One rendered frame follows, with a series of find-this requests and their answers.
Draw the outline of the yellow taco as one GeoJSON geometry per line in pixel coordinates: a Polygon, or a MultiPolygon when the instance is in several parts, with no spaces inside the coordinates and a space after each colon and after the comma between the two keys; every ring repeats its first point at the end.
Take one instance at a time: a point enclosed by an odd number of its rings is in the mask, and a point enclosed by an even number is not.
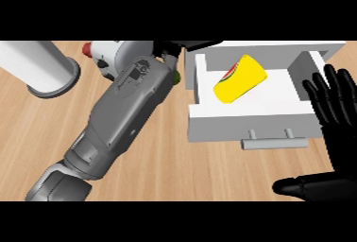
{"type": "Polygon", "coordinates": [[[234,103],[268,78],[263,65],[244,54],[215,87],[219,101],[225,104],[234,103]]]}

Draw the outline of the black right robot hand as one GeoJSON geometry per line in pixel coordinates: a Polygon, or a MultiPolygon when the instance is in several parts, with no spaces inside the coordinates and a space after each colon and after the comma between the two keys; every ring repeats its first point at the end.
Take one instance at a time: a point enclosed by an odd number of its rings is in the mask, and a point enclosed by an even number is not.
{"type": "Polygon", "coordinates": [[[287,178],[274,183],[278,195],[306,201],[357,202],[357,83],[346,69],[324,66],[325,78],[303,81],[330,155],[333,172],[287,178]]]}

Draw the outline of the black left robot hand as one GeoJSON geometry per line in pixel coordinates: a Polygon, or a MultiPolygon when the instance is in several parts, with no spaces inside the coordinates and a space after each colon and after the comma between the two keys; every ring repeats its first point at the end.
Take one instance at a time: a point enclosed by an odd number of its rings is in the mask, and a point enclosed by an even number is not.
{"type": "Polygon", "coordinates": [[[156,41],[153,55],[160,58],[166,55],[179,57],[182,48],[193,52],[219,43],[221,41],[156,41]]]}

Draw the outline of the white open drawer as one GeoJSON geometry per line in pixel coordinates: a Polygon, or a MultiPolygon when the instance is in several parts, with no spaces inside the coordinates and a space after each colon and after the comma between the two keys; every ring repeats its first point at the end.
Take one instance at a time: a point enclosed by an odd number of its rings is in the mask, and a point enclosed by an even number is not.
{"type": "Polygon", "coordinates": [[[278,51],[207,51],[187,55],[188,88],[195,90],[190,105],[191,118],[306,114],[313,112],[302,80],[322,71],[318,51],[299,51],[287,57],[278,51]],[[249,54],[268,71],[268,79],[240,97],[223,104],[215,87],[229,69],[249,54]]]}

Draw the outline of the grey drawer front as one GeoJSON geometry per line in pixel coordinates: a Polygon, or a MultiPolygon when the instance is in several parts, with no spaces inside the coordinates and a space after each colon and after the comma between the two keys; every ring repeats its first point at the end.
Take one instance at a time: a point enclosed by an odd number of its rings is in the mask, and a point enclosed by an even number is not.
{"type": "Polygon", "coordinates": [[[285,129],[296,137],[321,138],[321,126],[309,103],[243,105],[190,105],[190,141],[221,142],[249,139],[256,130],[257,137],[284,138],[285,129]]]}

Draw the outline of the white cabinet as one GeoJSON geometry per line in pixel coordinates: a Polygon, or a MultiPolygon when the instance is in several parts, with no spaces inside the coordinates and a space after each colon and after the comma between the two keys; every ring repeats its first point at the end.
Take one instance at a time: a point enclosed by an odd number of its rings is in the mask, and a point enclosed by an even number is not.
{"type": "Polygon", "coordinates": [[[197,54],[206,55],[210,71],[229,70],[243,54],[249,54],[266,69],[287,69],[303,51],[319,51],[328,61],[344,45],[346,41],[223,41],[187,52],[187,88],[194,89],[197,54]]]}

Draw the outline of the white appliance with red knob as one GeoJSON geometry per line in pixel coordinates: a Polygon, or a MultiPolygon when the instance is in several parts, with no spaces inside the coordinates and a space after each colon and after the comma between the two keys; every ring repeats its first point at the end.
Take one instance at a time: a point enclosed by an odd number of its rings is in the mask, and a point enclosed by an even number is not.
{"type": "Polygon", "coordinates": [[[83,54],[94,59],[110,80],[116,80],[135,58],[151,56],[153,51],[153,41],[92,41],[83,47],[83,54]]]}

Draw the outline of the white cylinder with grey base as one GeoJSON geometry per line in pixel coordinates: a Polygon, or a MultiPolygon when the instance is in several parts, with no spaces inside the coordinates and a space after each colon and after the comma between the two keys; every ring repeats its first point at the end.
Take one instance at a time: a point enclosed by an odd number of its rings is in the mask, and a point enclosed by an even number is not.
{"type": "Polygon", "coordinates": [[[82,76],[79,62],[51,41],[0,41],[0,67],[41,98],[64,95],[82,76]]]}

